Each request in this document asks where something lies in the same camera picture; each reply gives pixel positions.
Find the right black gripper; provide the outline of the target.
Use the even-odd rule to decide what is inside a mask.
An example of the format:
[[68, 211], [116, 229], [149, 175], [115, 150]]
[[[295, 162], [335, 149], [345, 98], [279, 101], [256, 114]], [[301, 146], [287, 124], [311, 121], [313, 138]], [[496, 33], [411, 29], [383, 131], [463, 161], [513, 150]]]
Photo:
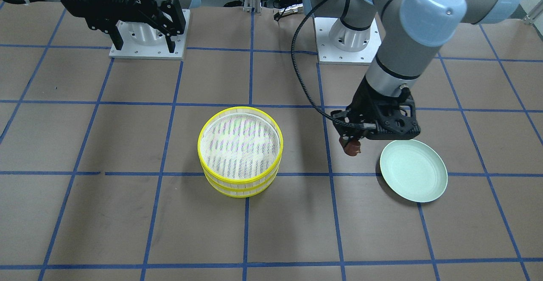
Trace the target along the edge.
[[162, 15], [165, 42], [169, 53], [175, 52], [174, 36], [185, 33], [186, 20], [179, 0], [62, 0], [74, 17], [83, 18], [91, 30], [108, 33], [116, 50], [122, 50], [124, 41], [117, 28], [122, 22], [156, 22]]

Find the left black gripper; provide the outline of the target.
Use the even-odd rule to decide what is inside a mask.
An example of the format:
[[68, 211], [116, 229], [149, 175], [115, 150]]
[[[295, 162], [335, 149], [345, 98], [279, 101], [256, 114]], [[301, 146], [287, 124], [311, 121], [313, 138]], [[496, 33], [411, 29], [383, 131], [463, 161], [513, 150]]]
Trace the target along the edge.
[[410, 88], [401, 88], [399, 97], [388, 97], [375, 91], [366, 78], [346, 109], [332, 111], [331, 117], [344, 150], [350, 150], [351, 141], [361, 138], [410, 140], [421, 133]]

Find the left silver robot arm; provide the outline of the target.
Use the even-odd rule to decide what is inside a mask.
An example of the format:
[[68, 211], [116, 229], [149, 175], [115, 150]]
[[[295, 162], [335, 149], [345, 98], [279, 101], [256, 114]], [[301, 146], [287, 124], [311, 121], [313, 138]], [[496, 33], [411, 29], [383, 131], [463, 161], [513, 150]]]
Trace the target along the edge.
[[362, 138], [410, 140], [420, 134], [411, 89], [462, 23], [495, 24], [510, 17], [521, 0], [304, 0], [307, 18], [339, 20], [341, 31], [370, 38], [379, 16], [385, 35], [353, 99], [326, 113], [344, 152], [354, 157]]

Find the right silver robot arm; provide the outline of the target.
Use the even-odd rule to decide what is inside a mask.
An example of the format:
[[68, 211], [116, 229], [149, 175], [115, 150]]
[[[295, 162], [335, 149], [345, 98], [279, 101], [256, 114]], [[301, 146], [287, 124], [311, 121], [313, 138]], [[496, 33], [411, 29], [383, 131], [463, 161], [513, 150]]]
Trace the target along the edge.
[[110, 57], [182, 60], [190, 9], [201, 0], [61, 0], [91, 30], [109, 36]]

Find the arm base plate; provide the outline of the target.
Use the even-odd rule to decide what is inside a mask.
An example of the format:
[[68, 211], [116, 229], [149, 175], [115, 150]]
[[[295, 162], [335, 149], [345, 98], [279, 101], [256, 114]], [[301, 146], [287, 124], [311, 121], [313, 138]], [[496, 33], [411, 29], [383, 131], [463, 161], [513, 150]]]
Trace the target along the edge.
[[118, 50], [113, 45], [109, 56], [117, 59], [157, 59], [157, 60], [182, 60], [186, 50], [186, 38], [190, 21], [190, 10], [182, 10], [185, 18], [185, 30], [183, 34], [175, 34], [171, 37], [175, 44], [174, 51], [170, 52], [165, 36], [151, 26], [139, 22], [119, 21], [117, 28], [123, 39], [123, 47]]
[[313, 19], [320, 64], [370, 65], [381, 45], [376, 19], [369, 29], [357, 31], [344, 26], [340, 19]]

